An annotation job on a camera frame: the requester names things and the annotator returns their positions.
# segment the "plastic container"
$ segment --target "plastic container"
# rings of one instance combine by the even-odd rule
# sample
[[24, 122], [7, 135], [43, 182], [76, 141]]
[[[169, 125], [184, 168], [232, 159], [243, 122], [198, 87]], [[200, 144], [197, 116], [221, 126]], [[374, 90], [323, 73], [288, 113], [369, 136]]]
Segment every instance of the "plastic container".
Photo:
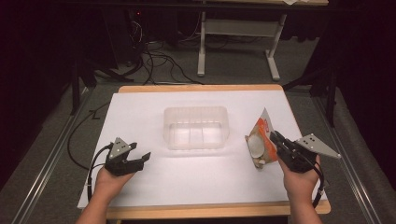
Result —
[[169, 149], [221, 148], [229, 132], [223, 106], [169, 107], [164, 111], [163, 138]]

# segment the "gray carpet floor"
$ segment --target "gray carpet floor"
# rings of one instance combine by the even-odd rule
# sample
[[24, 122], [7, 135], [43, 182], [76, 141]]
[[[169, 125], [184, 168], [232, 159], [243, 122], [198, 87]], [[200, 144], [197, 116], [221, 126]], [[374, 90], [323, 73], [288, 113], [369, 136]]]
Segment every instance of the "gray carpet floor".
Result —
[[[296, 39], [280, 41], [276, 52], [276, 64], [281, 76], [279, 82], [270, 78], [269, 68], [263, 57], [263, 50], [271, 41], [260, 39], [238, 42], [223, 46], [221, 40], [208, 43], [204, 77], [196, 76], [198, 46], [194, 42], [180, 43], [177, 48], [161, 43], [149, 46], [152, 54], [159, 51], [172, 58], [182, 67], [184, 74], [205, 84], [286, 84], [300, 77], [315, 48], [316, 41], [299, 43]], [[149, 56], [144, 55], [149, 68]], [[163, 58], [154, 59], [152, 80], [148, 84], [169, 84], [188, 82], [172, 64]], [[128, 68], [121, 65], [120, 71]], [[67, 123], [74, 120], [73, 127], [82, 121], [89, 111], [98, 108], [111, 99], [122, 85], [142, 85], [148, 78], [148, 71], [140, 69], [130, 77], [130, 84], [102, 78], [98, 72], [98, 85], [83, 90], [83, 102], [76, 116], [70, 116], [72, 109], [71, 90], [67, 90], [62, 101], [43, 123], [43, 129], [12, 177], [0, 192], [0, 223], [11, 223], [14, 218], [24, 223], [73, 223], [79, 216], [78, 200], [87, 172], [77, 167], [66, 150], [67, 139], [61, 139]], [[348, 113], [342, 94], [336, 94], [334, 124], [332, 128], [323, 117], [322, 98], [312, 98], [309, 86], [296, 87], [287, 91], [291, 109], [302, 134], [314, 133], [325, 143], [343, 155], [340, 161], [322, 157], [322, 168], [329, 186], [326, 188], [332, 211], [321, 215], [325, 223], [396, 223], [395, 192], [380, 170], [370, 149], [365, 145], [359, 130]], [[70, 139], [73, 156], [82, 164], [89, 165], [97, 140], [106, 118], [107, 107], [98, 110], [96, 117], [87, 119]], [[35, 193], [35, 199], [27, 211], [19, 211], [37, 176], [51, 157], [53, 149], [59, 146], [58, 157], [53, 169], [43, 180], [43, 188]], [[242, 219], [240, 223], [249, 223]], [[147, 223], [136, 220], [133, 223]], [[150, 223], [165, 223], [155, 220]]]

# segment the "background table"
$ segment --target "background table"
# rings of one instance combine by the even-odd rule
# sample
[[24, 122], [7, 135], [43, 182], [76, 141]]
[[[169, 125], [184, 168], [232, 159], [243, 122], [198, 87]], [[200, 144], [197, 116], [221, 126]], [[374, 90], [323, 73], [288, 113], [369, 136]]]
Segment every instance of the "background table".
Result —
[[[191, 151], [168, 149], [162, 136], [163, 110], [170, 106], [199, 105], [227, 108], [230, 135], [225, 147]], [[151, 151], [151, 158], [109, 206], [107, 217], [289, 215], [280, 166], [273, 162], [257, 170], [244, 137], [264, 108], [274, 129], [291, 140], [301, 137], [288, 100], [278, 85], [120, 88], [120, 93], [112, 98], [95, 153], [109, 141], [121, 137], [127, 143], [137, 142], [133, 156], [140, 158]], [[104, 153], [99, 157], [97, 163], [103, 162], [105, 156]], [[86, 203], [84, 190], [78, 207], [85, 207]], [[330, 212], [326, 195], [317, 211]]]

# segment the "human arm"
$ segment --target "human arm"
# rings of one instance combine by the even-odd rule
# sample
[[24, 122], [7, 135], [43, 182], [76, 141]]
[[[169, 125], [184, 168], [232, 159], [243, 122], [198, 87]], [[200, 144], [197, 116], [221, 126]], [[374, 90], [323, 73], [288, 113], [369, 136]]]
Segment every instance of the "human arm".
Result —
[[317, 173], [314, 170], [303, 174], [292, 172], [280, 158], [279, 164], [284, 173], [283, 183], [290, 201], [292, 223], [322, 223], [312, 205], [312, 191], [318, 182]]
[[115, 176], [105, 167], [102, 167], [96, 177], [95, 189], [91, 200], [82, 211], [76, 223], [106, 223], [106, 210], [108, 205], [111, 200], [120, 193], [122, 187], [133, 175], [134, 174]]

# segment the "human hand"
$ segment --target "human hand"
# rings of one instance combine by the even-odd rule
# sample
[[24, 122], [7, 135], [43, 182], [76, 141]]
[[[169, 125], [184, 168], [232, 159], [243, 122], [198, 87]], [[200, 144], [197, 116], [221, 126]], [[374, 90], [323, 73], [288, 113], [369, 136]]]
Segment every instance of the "human hand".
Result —
[[134, 176], [133, 174], [115, 176], [102, 167], [96, 177], [95, 190], [92, 197], [109, 204], [122, 190], [123, 186]]
[[283, 170], [283, 183], [291, 203], [312, 203], [312, 191], [318, 182], [318, 174], [310, 170], [303, 174], [295, 173], [279, 158], [280, 167]]

